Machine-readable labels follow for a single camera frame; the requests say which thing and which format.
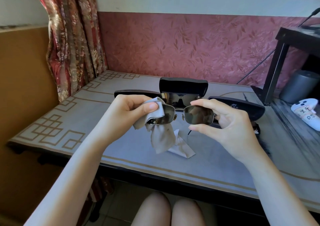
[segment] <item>person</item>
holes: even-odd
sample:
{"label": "person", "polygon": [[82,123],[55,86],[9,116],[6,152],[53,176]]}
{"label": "person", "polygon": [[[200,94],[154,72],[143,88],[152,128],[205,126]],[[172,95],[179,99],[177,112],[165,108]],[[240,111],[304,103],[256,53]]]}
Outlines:
{"label": "person", "polygon": [[[103,152],[140,117],[158,108],[154,102],[142,104],[149,99],[144,95],[118,95],[114,99],[26,221],[26,226],[76,225]],[[189,129],[217,140],[246,166],[270,225],[318,225],[259,145],[245,111],[217,100],[199,99],[191,104],[210,108],[217,114],[222,129],[204,124],[190,125]],[[195,202],[178,201],[171,215],[166,197],[161,193],[153,193],[142,203],[132,226],[170,224],[205,225]]]}

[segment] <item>fingernail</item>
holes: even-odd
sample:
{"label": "fingernail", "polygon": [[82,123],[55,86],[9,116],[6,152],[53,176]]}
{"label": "fingernail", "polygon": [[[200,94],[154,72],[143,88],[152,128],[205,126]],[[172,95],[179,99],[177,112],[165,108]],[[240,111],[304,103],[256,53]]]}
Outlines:
{"label": "fingernail", "polygon": [[155,110],[158,108],[158,105],[157,105],[157,103],[153,102],[153,103],[150,103],[149,108],[150,108],[150,110]]}

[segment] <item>wall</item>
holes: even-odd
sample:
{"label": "wall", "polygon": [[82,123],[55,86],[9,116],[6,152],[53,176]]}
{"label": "wall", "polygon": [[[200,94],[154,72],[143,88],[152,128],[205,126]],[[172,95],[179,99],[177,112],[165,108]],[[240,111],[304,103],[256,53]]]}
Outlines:
{"label": "wall", "polygon": [[[236,83],[319,0],[97,0],[111,70]],[[308,23],[320,23],[312,18]],[[282,88],[306,54],[290,49]],[[264,84],[271,57],[241,84]]]}
{"label": "wall", "polygon": [[0,32],[0,214],[25,221],[61,172],[37,163],[39,154],[14,154],[5,143],[58,104],[46,63],[48,29]]}
{"label": "wall", "polygon": [[0,26],[47,23],[47,12],[39,0],[0,0]]}

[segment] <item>forearm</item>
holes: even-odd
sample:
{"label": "forearm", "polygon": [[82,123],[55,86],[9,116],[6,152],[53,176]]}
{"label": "forearm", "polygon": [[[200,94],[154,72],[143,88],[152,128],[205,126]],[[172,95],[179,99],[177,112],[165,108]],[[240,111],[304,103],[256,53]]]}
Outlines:
{"label": "forearm", "polygon": [[245,166],[270,225],[318,225],[265,153]]}
{"label": "forearm", "polygon": [[97,143],[83,141],[25,225],[76,225],[104,151]]}

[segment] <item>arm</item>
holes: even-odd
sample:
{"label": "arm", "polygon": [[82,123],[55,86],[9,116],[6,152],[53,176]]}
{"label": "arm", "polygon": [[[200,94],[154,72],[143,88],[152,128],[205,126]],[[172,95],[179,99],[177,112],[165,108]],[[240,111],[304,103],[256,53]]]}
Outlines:
{"label": "arm", "polygon": [[141,105],[149,99],[144,95],[116,97],[26,221],[26,226],[76,225],[104,150],[140,117],[157,109],[154,102]]}
{"label": "arm", "polygon": [[318,225],[261,148],[245,111],[217,100],[199,99],[191,104],[211,108],[217,114],[222,129],[204,124],[190,125],[189,129],[217,140],[246,166],[270,225]]}

